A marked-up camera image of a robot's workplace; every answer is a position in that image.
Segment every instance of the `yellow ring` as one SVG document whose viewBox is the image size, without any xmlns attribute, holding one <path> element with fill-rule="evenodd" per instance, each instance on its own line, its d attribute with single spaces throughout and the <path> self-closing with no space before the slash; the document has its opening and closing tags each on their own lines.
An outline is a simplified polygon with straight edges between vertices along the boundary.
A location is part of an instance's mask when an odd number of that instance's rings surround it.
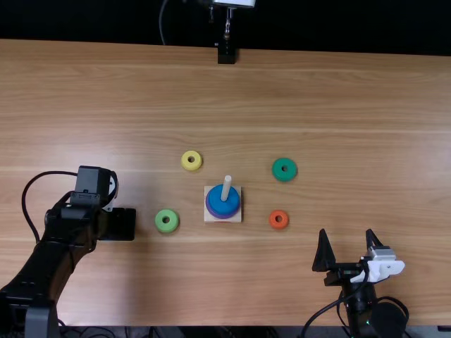
<svg viewBox="0 0 451 338">
<path fill-rule="evenodd" d="M 202 157 L 197 151 L 189 150 L 182 155 L 182 167 L 184 169 L 194 171 L 199 169 L 201 165 Z"/>
</svg>

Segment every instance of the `green ring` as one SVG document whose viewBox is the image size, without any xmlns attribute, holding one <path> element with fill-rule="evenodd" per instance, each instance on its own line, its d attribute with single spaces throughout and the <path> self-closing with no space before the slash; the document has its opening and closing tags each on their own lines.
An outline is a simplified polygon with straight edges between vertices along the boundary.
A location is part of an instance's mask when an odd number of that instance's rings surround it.
<svg viewBox="0 0 451 338">
<path fill-rule="evenodd" d="M 164 218 L 169 218 L 169 221 L 163 222 Z M 171 209 L 160 210 L 155 216 L 155 225 L 161 232 L 172 232 L 178 227 L 178 216 Z"/>
<path fill-rule="evenodd" d="M 297 166 L 289 158 L 279 158 L 273 164 L 274 177 L 282 182 L 291 181 L 297 175 Z"/>
</svg>

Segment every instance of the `toy ring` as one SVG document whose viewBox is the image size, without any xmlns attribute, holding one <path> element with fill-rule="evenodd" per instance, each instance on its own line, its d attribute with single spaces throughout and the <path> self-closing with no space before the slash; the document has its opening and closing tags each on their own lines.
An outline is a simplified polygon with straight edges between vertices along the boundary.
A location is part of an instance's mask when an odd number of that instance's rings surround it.
<svg viewBox="0 0 451 338">
<path fill-rule="evenodd" d="M 269 224 L 276 230 L 285 229 L 289 222 L 288 214 L 282 210 L 275 210 L 269 216 Z"/>
<path fill-rule="evenodd" d="M 182 155 L 182 167 L 189 171 L 194 171 L 202 165 L 202 157 L 197 151 L 189 150 Z"/>
</svg>

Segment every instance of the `blue ring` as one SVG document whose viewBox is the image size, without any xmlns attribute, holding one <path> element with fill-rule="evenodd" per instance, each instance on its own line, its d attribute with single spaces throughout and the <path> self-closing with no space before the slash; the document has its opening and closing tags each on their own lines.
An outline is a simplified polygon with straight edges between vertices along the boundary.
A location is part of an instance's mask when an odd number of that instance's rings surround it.
<svg viewBox="0 0 451 338">
<path fill-rule="evenodd" d="M 216 185 L 206 196 L 205 206 L 216 218 L 230 218 L 235 215 L 240 209 L 241 200 L 240 195 L 234 187 L 230 188 L 227 201 L 221 201 L 221 193 L 223 185 Z"/>
</svg>

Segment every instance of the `black background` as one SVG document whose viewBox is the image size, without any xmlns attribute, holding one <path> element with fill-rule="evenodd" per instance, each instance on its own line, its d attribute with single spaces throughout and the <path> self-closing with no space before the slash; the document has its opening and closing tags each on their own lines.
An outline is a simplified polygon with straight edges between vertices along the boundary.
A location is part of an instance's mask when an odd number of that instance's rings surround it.
<svg viewBox="0 0 451 338">
<path fill-rule="evenodd" d="M 168 44 L 213 46 L 199 0 L 168 0 Z M 0 0 L 0 37 L 160 44 L 161 0 Z M 233 21 L 240 48 L 451 55 L 451 1 L 257 0 Z"/>
</svg>

